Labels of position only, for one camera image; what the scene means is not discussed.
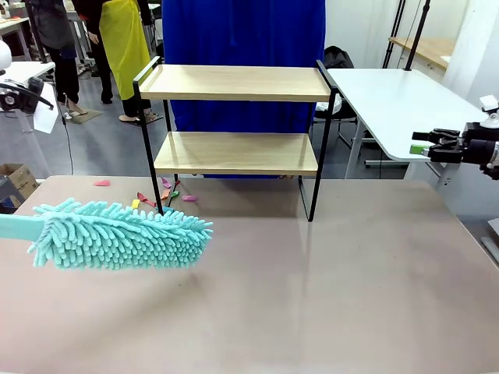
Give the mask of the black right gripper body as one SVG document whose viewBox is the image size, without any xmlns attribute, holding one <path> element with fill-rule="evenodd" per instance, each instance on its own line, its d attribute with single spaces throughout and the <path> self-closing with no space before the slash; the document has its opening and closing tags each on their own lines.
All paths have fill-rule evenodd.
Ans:
<svg viewBox="0 0 499 374">
<path fill-rule="evenodd" d="M 492 164 L 495 160 L 495 138 L 465 137 L 462 161 L 467 164 Z"/>
</svg>

